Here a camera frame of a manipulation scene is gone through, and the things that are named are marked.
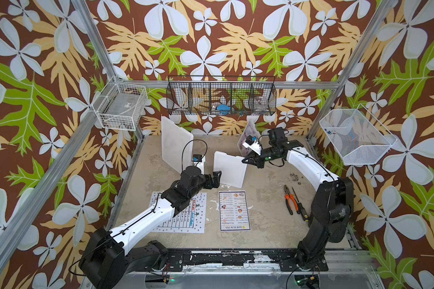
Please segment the blue bordered menu sheet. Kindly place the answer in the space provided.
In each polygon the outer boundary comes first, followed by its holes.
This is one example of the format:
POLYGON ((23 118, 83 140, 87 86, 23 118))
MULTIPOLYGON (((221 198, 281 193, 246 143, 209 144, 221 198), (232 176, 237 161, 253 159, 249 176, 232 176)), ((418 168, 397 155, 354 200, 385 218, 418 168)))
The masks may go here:
POLYGON ((245 191, 219 192, 220 231, 251 230, 245 191))

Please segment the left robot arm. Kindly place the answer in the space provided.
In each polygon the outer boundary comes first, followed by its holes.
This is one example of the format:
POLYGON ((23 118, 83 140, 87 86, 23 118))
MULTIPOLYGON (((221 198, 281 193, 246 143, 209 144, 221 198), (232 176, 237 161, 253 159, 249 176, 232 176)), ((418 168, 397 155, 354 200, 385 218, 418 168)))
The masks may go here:
POLYGON ((153 229, 188 208, 202 189, 218 188, 221 175, 221 171, 203 174, 200 168, 188 166, 180 179, 163 191, 147 210, 109 231, 96 230, 78 267, 97 289, 112 289, 130 272, 164 268, 169 253, 164 245, 151 241, 139 248, 137 244, 153 229))

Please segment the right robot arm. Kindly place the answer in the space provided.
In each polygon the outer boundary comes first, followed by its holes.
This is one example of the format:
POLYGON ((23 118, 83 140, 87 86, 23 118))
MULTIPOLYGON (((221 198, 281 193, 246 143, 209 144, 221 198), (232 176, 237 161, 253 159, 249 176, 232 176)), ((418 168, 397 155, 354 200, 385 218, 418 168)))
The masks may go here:
POLYGON ((303 271, 320 268, 326 244, 339 243, 346 234, 354 207, 353 182, 325 168, 299 141, 288 140, 283 128, 269 130, 268 137, 268 148, 261 146, 259 137, 246 137, 242 145, 250 152, 242 162, 262 169, 266 162, 281 159, 311 183, 316 194, 307 217, 309 230, 297 246, 294 263, 303 271))

